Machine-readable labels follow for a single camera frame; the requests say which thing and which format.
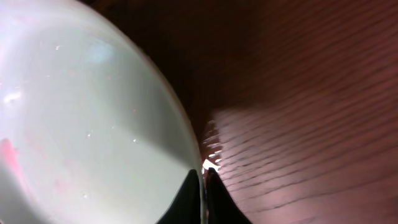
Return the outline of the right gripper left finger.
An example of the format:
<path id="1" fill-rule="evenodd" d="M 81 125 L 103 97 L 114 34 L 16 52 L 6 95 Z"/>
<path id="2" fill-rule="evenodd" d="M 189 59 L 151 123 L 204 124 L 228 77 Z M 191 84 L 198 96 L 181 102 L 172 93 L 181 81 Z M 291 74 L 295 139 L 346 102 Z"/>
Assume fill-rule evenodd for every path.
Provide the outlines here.
<path id="1" fill-rule="evenodd" d="M 188 172 L 171 206 L 157 224 L 200 224 L 201 197 L 197 171 Z"/>

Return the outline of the light blue plate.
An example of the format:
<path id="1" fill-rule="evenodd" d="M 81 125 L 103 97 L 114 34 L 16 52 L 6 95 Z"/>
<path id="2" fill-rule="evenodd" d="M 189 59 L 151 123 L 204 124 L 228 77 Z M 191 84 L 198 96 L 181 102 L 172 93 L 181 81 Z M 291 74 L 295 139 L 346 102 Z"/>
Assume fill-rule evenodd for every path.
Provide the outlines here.
<path id="1" fill-rule="evenodd" d="M 1 222 L 157 223 L 197 140 L 145 53 L 79 1 L 1 2 Z"/>

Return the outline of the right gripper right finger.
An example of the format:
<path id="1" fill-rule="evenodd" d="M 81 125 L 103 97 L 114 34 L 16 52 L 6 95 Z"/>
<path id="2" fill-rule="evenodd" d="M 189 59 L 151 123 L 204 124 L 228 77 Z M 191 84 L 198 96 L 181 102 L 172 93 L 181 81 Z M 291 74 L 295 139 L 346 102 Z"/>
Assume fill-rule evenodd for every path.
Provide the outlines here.
<path id="1" fill-rule="evenodd" d="M 251 224 L 235 204 L 214 168 L 208 169 L 205 184 L 209 224 Z"/>

